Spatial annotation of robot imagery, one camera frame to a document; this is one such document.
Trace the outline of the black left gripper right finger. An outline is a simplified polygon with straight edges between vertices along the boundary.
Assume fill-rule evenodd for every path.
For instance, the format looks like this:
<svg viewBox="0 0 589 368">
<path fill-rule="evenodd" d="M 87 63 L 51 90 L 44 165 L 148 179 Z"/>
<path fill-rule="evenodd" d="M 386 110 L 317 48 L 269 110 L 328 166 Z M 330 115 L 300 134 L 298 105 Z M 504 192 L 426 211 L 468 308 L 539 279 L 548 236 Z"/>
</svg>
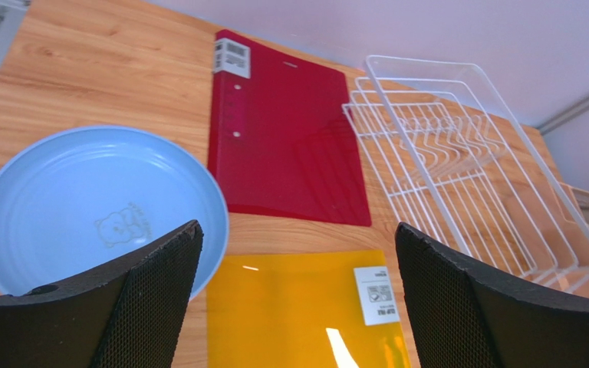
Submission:
<svg viewBox="0 0 589 368">
<path fill-rule="evenodd" d="M 458 252 L 402 222 L 395 243 L 423 367 L 589 367 L 589 298 Z"/>
</svg>

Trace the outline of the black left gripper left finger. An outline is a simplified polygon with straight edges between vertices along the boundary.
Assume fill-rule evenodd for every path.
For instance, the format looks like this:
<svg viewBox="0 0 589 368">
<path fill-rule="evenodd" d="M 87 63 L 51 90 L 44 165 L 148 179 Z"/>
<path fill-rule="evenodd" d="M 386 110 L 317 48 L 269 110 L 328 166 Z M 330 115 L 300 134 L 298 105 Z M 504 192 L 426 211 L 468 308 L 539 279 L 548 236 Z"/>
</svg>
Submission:
<svg viewBox="0 0 589 368">
<path fill-rule="evenodd" d="M 187 222 L 126 255 L 0 296 L 0 367 L 168 367 L 203 231 Z"/>
</svg>

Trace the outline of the blue plate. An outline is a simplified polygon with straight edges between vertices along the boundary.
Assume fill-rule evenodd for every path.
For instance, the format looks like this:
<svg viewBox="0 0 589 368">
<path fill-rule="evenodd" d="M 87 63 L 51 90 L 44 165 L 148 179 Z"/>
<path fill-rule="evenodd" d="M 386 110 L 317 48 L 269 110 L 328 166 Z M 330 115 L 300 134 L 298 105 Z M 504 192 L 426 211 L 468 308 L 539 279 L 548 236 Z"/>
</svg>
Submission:
<svg viewBox="0 0 589 368">
<path fill-rule="evenodd" d="M 222 263 L 230 233 L 222 191 L 204 165 L 129 127 L 48 136 L 0 169 L 0 292 L 21 295 L 69 278 L 191 220 L 203 232 L 197 295 Z"/>
</svg>

